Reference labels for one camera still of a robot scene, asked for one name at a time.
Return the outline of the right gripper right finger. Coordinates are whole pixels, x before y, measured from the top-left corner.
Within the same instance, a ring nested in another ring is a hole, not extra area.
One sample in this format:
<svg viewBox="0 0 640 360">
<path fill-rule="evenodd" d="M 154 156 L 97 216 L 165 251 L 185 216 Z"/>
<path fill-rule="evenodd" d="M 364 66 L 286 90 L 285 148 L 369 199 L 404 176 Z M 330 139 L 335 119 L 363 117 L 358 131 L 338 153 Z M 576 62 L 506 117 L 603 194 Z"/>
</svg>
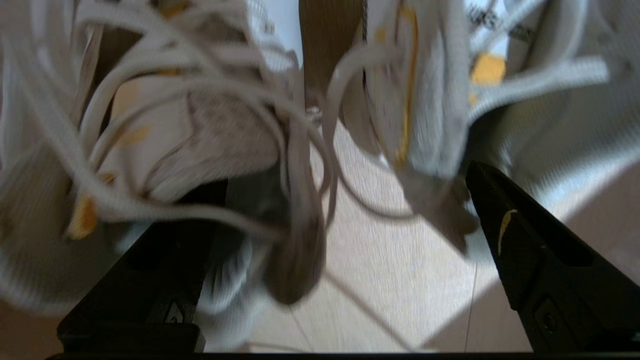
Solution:
<svg viewBox="0 0 640 360">
<path fill-rule="evenodd" d="M 510 308 L 536 353 L 638 353 L 640 290 L 496 167 L 465 183 Z"/>
</svg>

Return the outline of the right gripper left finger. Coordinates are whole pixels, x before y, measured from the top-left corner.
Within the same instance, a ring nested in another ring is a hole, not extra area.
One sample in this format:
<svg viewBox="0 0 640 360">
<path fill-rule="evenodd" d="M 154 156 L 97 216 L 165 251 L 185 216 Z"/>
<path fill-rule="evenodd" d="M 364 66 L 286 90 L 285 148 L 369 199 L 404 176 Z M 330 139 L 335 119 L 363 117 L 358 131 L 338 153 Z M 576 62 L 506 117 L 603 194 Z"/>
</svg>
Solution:
<svg viewBox="0 0 640 360">
<path fill-rule="evenodd" d="M 194 322 L 224 225 L 156 221 L 57 327 L 64 353 L 201 353 Z"/>
</svg>

